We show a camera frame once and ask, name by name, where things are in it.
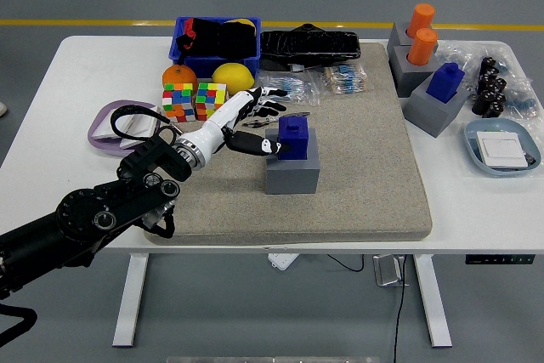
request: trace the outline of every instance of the light blue dish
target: light blue dish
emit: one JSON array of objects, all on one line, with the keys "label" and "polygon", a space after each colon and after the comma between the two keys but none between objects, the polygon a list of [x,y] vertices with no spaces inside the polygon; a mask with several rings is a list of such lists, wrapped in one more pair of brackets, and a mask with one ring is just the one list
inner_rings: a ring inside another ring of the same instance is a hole
[{"label": "light blue dish", "polygon": [[[512,169],[493,169],[489,166],[486,166],[480,157],[479,154],[479,147],[478,147],[478,139],[476,136],[477,132],[484,132],[484,131],[505,131],[505,132],[515,132],[518,134],[519,143],[521,144],[522,149],[525,151],[525,153],[528,153],[529,155],[533,156],[536,160],[535,163],[532,165],[529,165],[526,168],[519,169],[519,170],[512,170]],[[515,177],[515,176],[521,176],[522,174],[526,174],[527,172],[530,172],[535,167],[538,167],[538,165],[541,164],[541,153],[538,150],[538,147],[535,144],[535,141],[531,138],[529,135],[529,132],[527,132],[527,129],[525,129],[523,126],[518,124],[517,122],[511,121],[506,118],[484,118],[484,119],[477,119],[476,121],[472,121],[467,124],[465,127],[465,145],[468,148],[468,153],[470,154],[470,157],[473,158],[474,163],[476,163],[476,166],[478,166],[480,169],[482,169],[484,172],[493,174],[494,176],[502,176],[502,177]]]}]

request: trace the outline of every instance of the purple tray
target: purple tray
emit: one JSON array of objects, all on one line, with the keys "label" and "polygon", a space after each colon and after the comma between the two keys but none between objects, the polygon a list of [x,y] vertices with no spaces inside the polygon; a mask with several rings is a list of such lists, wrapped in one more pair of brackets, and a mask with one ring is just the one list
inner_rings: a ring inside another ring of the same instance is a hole
[{"label": "purple tray", "polygon": [[[140,105],[144,106],[145,108],[153,108],[154,105],[150,104],[148,102],[140,102],[140,101],[131,101],[129,99],[120,99],[118,101],[110,102],[108,105],[106,105],[104,108],[100,110],[96,118],[94,118],[93,124],[88,129],[87,132],[87,139],[89,144],[94,146],[96,149],[102,150],[105,153],[113,156],[126,156],[134,152],[134,148],[129,149],[121,149],[119,147],[119,144],[121,143],[121,139],[119,138],[105,138],[105,139],[93,139],[91,135],[93,135],[94,131],[96,131],[96,128],[104,121],[104,118],[108,115],[108,113],[113,110],[114,108],[119,108],[123,105]],[[158,129],[160,125],[160,122],[157,122],[156,128]]]}]

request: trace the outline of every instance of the lemon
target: lemon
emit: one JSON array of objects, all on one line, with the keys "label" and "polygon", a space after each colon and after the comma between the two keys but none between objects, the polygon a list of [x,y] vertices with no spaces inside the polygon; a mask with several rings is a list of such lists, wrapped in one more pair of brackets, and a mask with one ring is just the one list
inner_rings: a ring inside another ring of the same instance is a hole
[{"label": "lemon", "polygon": [[212,80],[218,84],[227,84],[229,95],[249,89],[255,83],[252,73],[245,65],[239,63],[225,63],[220,65],[213,72]]}]

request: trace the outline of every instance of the orange cylinder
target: orange cylinder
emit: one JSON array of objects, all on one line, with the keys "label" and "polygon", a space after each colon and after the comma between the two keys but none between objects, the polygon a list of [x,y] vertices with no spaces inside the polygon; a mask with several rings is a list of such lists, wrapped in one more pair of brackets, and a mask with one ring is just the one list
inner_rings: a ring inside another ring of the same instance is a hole
[{"label": "orange cylinder", "polygon": [[413,65],[426,65],[438,39],[439,35],[433,29],[419,29],[408,53],[408,61]]},{"label": "orange cylinder", "polygon": [[428,3],[419,3],[414,8],[414,14],[411,16],[410,24],[406,30],[409,38],[416,38],[419,29],[430,29],[433,23],[434,6]]}]

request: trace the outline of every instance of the white robot forearm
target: white robot forearm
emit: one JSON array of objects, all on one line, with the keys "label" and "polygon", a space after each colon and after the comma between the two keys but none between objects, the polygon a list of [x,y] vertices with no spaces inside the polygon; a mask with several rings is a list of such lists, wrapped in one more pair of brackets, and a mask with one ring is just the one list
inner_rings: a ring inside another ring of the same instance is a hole
[{"label": "white robot forearm", "polygon": [[[233,135],[232,131],[238,121],[248,116],[277,115],[278,111],[286,109],[283,105],[266,99],[265,97],[268,95],[286,95],[286,92],[266,87],[240,91],[215,111],[204,122],[202,128],[179,136],[173,148],[185,158],[194,170],[205,167],[211,160],[212,154],[223,144],[228,144],[227,138]],[[276,153],[281,147],[279,144],[271,144],[266,139],[264,139],[263,146],[266,153]]]}]

